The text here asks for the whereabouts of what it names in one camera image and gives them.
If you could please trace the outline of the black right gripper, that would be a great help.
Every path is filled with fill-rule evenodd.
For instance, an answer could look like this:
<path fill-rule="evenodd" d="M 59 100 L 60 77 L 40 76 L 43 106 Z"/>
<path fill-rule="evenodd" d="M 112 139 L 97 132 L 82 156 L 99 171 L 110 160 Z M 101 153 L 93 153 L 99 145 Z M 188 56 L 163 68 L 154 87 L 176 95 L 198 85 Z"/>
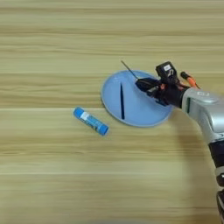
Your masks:
<path fill-rule="evenodd" d="M 136 86 L 142 91 L 147 92 L 147 95 L 154 98 L 156 103 L 166 106 L 172 105 L 177 108 L 182 108 L 182 100 L 186 87 L 162 84 L 159 87 L 159 80 L 152 78 L 141 78 L 136 81 Z"/>

